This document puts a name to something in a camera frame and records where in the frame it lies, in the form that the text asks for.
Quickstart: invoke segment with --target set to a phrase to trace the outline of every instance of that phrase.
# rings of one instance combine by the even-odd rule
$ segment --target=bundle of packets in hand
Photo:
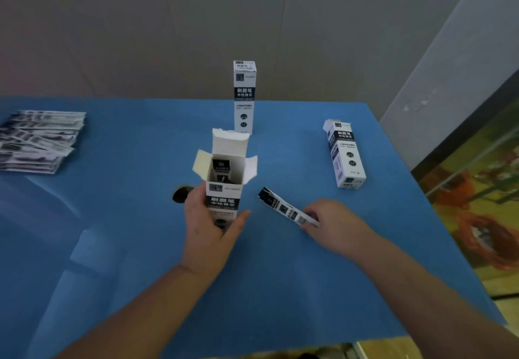
[[[0,170],[54,174],[74,148],[86,113],[19,110],[0,128]]]

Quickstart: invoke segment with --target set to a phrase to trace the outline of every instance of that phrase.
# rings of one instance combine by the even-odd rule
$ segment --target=standing box
[[[233,61],[234,67],[234,131],[252,134],[256,63]]]
[[[236,219],[243,186],[257,174],[258,157],[245,157],[249,137],[213,128],[212,153],[198,150],[193,165],[193,171],[205,180],[205,205],[221,229]]]
[[[366,180],[366,174],[351,125],[337,119],[327,119],[323,129],[328,135],[337,186],[355,190],[360,188]]]

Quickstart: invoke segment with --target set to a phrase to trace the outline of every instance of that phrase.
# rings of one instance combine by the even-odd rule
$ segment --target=box
[[[275,211],[280,212],[282,215],[288,219],[291,219],[298,225],[302,225],[305,222],[310,222],[317,227],[320,226],[320,223],[314,218],[295,208],[286,200],[283,200],[280,196],[270,191],[267,187],[263,187],[263,189],[258,193],[258,198],[265,202],[266,205],[272,207]]]
[[[256,63],[233,61],[234,67],[234,131],[252,134]]]
[[[360,188],[366,180],[366,174],[351,125],[337,119],[327,119],[323,129],[328,135],[337,186],[355,190]]]
[[[214,224],[236,219],[243,186],[257,175],[258,157],[246,158],[250,134],[213,128],[213,150],[198,150],[193,171],[205,180],[205,205]]]

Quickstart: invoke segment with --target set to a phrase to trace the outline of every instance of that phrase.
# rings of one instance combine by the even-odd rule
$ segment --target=qr code
[[[209,184],[209,191],[221,192],[222,190],[223,190],[223,185]]]

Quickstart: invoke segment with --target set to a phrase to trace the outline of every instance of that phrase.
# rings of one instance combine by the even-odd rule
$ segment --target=person
[[[181,262],[57,358],[159,357],[223,269],[250,215],[250,211],[238,214],[222,233],[213,224],[204,200],[205,183],[186,199],[187,233]],[[367,274],[424,358],[519,357],[516,336],[473,309],[344,205],[321,199],[304,212],[316,215],[321,226],[302,225],[302,230]]]

